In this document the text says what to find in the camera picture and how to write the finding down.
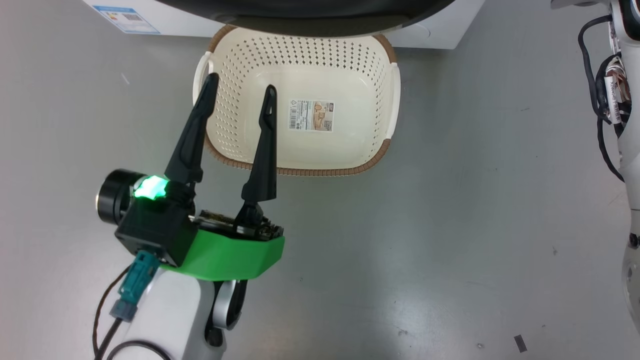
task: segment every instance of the product label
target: product label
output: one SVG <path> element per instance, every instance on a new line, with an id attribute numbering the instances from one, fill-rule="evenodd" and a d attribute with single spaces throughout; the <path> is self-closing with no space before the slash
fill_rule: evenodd
<path id="1" fill-rule="evenodd" d="M 333 131 L 333 101 L 289 101 L 289 129 L 302 131 Z"/>
<path id="2" fill-rule="evenodd" d="M 125 33 L 160 34 L 160 31 L 151 26 L 136 10 L 112 6 L 94 6 L 94 8 Z"/>

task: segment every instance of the gray floor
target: gray floor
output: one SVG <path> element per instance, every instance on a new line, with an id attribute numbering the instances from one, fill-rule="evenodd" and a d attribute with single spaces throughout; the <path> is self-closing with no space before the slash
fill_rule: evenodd
<path id="1" fill-rule="evenodd" d="M 95 305 L 131 260 L 93 196 L 111 169 L 163 171 L 207 39 L 125 35 L 79 0 L 0 8 L 0 357 L 88 359 Z M 385 159 L 278 179 L 264 209 L 285 254 L 250 283 L 227 359 L 637 357 L 626 195 L 575 41 L 603 13 L 487 0 L 455 51 L 398 49 Z M 587 43 L 608 54 L 604 29 Z M 202 206 L 234 214 L 248 173 L 204 169 Z"/>

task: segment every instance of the cream plastic basket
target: cream plastic basket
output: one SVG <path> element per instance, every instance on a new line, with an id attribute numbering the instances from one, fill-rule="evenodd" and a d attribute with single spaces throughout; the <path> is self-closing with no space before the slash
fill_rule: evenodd
<path id="1" fill-rule="evenodd" d="M 200 59 L 194 102 L 204 76 L 214 71 L 220 83 L 205 143 L 227 165 L 251 168 L 270 84 L 278 94 L 279 174 L 358 174 L 373 167 L 389 147 L 400 103 L 400 71 L 382 35 L 300 38 L 225 26 Z M 329 112 L 321 118 L 314 113 L 324 131 L 295 129 L 296 111 L 306 110 L 294 102 L 323 111 L 331 107 L 332 123 L 326 123 Z"/>

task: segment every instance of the black tape piece on floor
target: black tape piece on floor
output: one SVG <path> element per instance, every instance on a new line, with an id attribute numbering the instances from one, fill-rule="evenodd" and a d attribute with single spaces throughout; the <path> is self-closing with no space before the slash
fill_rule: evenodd
<path id="1" fill-rule="evenodd" d="M 518 350 L 520 350 L 520 352 L 527 351 L 527 345 L 524 345 L 522 335 L 514 336 L 513 338 L 516 340 L 516 345 L 518 345 Z"/>

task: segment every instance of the basket handle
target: basket handle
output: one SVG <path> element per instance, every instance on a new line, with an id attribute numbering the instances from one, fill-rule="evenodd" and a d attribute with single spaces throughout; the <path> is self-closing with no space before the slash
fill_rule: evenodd
<path id="1" fill-rule="evenodd" d="M 387 129 L 387 138 L 391 139 L 396 130 L 396 123 L 398 121 L 398 111 L 400 110 L 400 90 L 402 89 L 400 82 L 400 69 L 397 63 L 391 63 L 391 76 L 393 77 L 393 91 L 394 95 L 391 99 L 391 119 L 389 120 L 389 128 Z"/>
<path id="2" fill-rule="evenodd" d="M 200 95 L 202 80 L 204 78 L 204 69 L 207 68 L 207 65 L 209 66 L 208 74 L 211 74 L 213 72 L 213 59 L 211 58 L 210 51 L 207 51 L 206 53 L 204 53 L 204 55 L 202 55 L 200 61 L 198 62 L 198 66 L 196 67 L 196 74 L 193 76 L 193 91 L 191 94 L 193 97 L 194 105 L 196 104 L 198 96 Z"/>

